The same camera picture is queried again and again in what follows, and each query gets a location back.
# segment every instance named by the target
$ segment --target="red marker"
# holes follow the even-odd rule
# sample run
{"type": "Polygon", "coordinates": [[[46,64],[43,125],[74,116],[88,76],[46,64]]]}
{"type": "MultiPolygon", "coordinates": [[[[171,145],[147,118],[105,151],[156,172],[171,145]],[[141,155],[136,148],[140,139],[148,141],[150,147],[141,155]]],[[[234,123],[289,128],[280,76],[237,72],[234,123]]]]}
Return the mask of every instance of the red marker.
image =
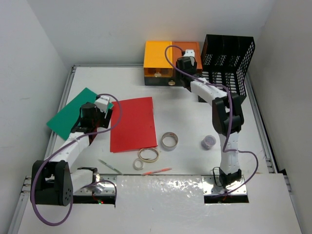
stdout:
{"type": "Polygon", "coordinates": [[[166,171],[170,171],[170,170],[172,170],[171,167],[169,167],[169,168],[164,168],[164,169],[161,169],[161,170],[158,170],[158,171],[143,173],[142,176],[146,176],[146,175],[150,175],[150,174],[155,174],[155,173],[159,173],[159,172],[166,172],[166,171]]]}

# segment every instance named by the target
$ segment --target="green paper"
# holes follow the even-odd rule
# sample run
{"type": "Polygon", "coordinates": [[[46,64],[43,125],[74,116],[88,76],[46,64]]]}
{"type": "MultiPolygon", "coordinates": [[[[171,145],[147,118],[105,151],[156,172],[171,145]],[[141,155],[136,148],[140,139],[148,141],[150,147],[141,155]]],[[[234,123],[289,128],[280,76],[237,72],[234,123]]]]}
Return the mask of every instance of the green paper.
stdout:
{"type": "MultiPolygon", "coordinates": [[[[70,131],[79,117],[80,107],[87,103],[94,103],[97,94],[90,89],[85,88],[78,94],[71,102],[69,102],[63,109],[60,110],[52,119],[47,122],[56,134],[64,140],[67,140],[70,131]]],[[[113,104],[110,103],[108,108],[112,108],[113,104]]]]}

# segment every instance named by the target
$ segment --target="red folder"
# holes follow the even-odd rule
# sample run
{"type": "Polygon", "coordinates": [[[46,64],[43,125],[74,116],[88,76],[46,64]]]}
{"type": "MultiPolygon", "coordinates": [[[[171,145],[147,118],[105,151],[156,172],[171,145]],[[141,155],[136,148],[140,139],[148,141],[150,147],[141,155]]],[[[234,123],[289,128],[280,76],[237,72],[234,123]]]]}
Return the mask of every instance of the red folder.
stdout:
{"type": "MultiPolygon", "coordinates": [[[[119,118],[119,106],[113,102],[111,126],[119,118]]],[[[110,151],[113,153],[138,150],[157,146],[153,99],[142,97],[120,101],[122,117],[120,123],[111,131],[110,151]]]]}

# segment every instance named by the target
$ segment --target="gray wall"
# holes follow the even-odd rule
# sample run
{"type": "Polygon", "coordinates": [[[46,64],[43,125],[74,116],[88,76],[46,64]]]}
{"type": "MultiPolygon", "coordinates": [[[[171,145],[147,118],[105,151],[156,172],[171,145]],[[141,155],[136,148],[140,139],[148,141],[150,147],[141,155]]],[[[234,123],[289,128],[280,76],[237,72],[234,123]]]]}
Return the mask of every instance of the gray wall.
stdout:
{"type": "Polygon", "coordinates": [[[0,233],[32,164],[42,159],[67,70],[26,0],[0,7],[0,233]]]}
{"type": "Polygon", "coordinates": [[[275,0],[28,0],[66,65],[142,63],[147,40],[257,38],[275,0]]]}
{"type": "Polygon", "coordinates": [[[312,233],[311,11],[311,0],[278,0],[250,66],[273,151],[288,173],[305,234],[312,233]]]}

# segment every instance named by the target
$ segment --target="black plastic crate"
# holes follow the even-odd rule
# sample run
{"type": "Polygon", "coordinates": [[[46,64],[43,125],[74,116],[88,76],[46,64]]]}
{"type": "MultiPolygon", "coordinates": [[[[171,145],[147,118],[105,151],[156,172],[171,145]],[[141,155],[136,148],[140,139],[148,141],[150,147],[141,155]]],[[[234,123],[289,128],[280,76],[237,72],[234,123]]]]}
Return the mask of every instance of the black plastic crate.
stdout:
{"type": "Polygon", "coordinates": [[[247,96],[244,79],[254,49],[253,37],[207,34],[201,52],[202,75],[210,83],[223,84],[240,95],[242,103],[247,96]]]}

